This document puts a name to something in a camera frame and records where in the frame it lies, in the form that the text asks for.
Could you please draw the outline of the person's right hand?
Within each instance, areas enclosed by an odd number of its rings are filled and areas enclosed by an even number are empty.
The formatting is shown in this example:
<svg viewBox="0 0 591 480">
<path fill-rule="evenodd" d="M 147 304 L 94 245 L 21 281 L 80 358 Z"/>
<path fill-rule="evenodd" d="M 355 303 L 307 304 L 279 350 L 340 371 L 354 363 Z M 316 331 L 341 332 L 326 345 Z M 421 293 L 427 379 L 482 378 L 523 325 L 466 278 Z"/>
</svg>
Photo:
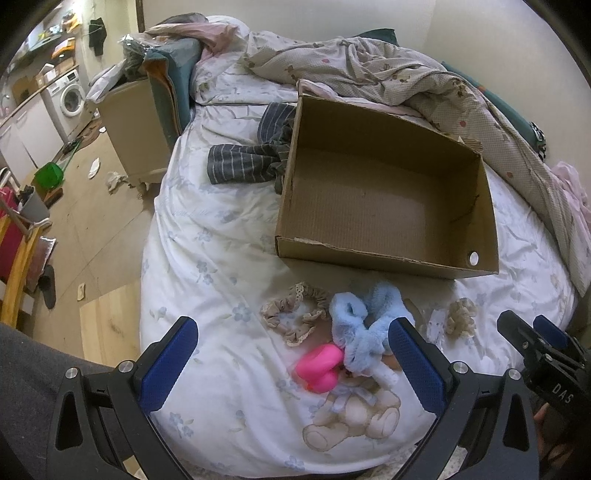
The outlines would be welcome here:
<svg viewBox="0 0 591 480">
<path fill-rule="evenodd" d="M 534 414 L 534 423 L 536 427 L 536 435 L 537 435 L 537 448 L 539 453 L 540 462 L 544 462 L 551 450 L 553 449 L 553 443 L 551 440 L 547 438 L 547 435 L 544 433 L 544 426 L 546 421 L 546 416 L 549 411 L 550 405 L 548 403 L 544 403 Z"/>
</svg>

